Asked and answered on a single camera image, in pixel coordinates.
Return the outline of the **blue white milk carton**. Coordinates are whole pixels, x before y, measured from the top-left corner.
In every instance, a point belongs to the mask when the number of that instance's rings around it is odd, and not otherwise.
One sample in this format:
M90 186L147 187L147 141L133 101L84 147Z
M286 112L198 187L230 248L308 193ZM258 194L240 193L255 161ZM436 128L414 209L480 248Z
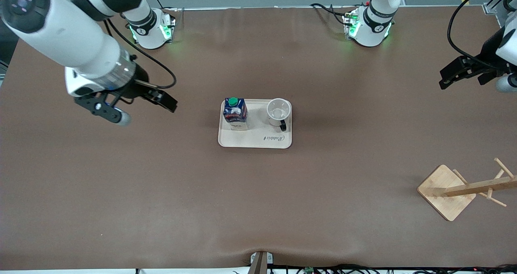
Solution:
M248 129L248 109L244 98L225 98L222 116L231 130L245 131Z

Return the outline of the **white mug black handle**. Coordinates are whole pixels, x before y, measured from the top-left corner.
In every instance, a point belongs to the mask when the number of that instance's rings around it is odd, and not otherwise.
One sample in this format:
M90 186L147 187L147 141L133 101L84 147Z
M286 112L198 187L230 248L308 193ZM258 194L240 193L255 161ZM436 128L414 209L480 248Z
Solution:
M272 99L267 104L266 112L270 125L279 128L282 132L287 131L286 120L292 113L290 101L282 98Z

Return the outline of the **cream tray with bear print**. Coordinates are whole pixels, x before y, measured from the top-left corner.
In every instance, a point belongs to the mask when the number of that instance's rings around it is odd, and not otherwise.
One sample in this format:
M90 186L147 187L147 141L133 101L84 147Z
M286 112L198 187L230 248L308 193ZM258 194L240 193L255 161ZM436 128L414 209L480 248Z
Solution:
M233 130L223 115L219 120L218 142L227 148L288 149L292 144L292 105L279 99L245 99L247 130ZM270 117L269 111L286 110L284 123Z

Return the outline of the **wooden mug rack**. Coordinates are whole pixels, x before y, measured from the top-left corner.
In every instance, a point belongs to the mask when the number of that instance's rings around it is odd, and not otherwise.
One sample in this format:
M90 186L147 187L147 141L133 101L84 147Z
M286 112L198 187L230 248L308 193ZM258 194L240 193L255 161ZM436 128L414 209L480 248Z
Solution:
M469 183L458 170L442 164L423 180L417 192L449 222L454 221L477 196L506 207L493 194L496 191L517 189L517 173L509 170L500 159L494 158L494 161L499 166L496 176L474 183Z

